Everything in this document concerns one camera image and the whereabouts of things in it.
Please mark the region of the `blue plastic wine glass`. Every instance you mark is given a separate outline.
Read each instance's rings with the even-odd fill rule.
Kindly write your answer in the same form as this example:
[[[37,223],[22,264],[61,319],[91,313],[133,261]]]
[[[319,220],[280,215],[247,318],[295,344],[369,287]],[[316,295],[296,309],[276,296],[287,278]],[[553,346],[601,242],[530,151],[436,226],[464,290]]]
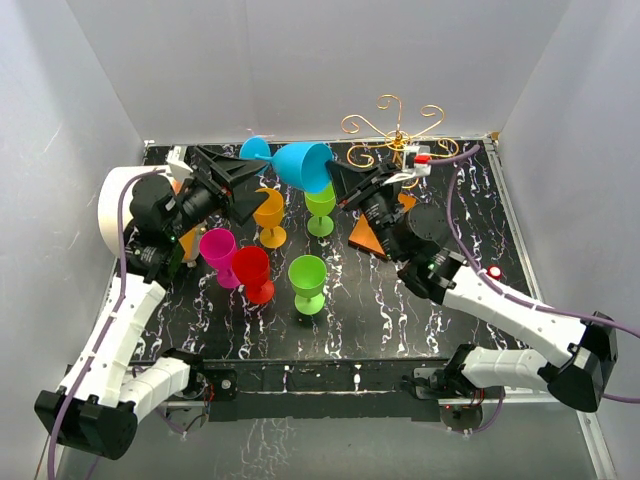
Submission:
[[[272,153],[265,139],[251,137],[243,143],[239,157],[266,161],[284,183],[306,193],[320,193],[331,183],[327,164],[333,152],[321,142],[293,142]]]

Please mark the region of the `red plastic wine glass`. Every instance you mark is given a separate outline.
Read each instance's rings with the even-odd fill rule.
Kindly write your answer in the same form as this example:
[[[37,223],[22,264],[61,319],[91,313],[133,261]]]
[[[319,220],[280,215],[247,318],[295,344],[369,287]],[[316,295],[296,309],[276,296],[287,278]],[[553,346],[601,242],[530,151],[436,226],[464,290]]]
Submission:
[[[251,303],[262,305],[272,300],[275,287],[265,250],[257,246],[241,248],[233,256],[232,270],[245,287],[246,297]]]

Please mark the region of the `green wine glass front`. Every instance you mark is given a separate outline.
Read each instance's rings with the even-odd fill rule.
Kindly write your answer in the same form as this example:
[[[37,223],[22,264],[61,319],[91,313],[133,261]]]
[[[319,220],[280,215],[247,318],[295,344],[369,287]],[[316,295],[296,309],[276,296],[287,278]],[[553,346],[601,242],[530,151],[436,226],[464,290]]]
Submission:
[[[299,313],[315,315],[322,310],[326,277],[327,268],[320,257],[302,255],[291,262],[288,278],[295,293],[294,305]]]

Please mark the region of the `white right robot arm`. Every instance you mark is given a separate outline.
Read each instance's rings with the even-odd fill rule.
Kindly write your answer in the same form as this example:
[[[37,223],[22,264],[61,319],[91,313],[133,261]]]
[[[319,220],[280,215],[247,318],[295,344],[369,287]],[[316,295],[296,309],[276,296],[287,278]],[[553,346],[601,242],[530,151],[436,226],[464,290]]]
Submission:
[[[494,279],[448,248],[450,226],[442,209],[398,200],[393,164],[369,169],[330,161],[328,175],[339,206],[367,220],[385,256],[401,263],[397,275],[416,296],[472,315],[526,349],[459,346],[446,365],[427,378],[410,378],[414,389],[466,397],[491,387],[546,391],[575,410],[593,413],[617,361],[613,322],[562,315]]]

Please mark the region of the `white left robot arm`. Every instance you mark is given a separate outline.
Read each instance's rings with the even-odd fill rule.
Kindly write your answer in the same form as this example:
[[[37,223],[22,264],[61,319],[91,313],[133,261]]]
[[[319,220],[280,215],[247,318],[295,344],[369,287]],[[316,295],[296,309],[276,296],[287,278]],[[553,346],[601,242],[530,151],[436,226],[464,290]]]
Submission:
[[[161,166],[116,167],[98,200],[101,236],[118,260],[108,296],[78,359],[54,391],[39,393],[34,410],[50,445],[116,460],[129,449],[140,421],[179,393],[200,396],[207,376],[197,354],[173,349],[134,378],[129,362],[138,339],[180,267],[198,246],[181,241],[215,213],[244,224],[264,202],[237,188],[267,168],[265,160],[193,147],[169,151]]]

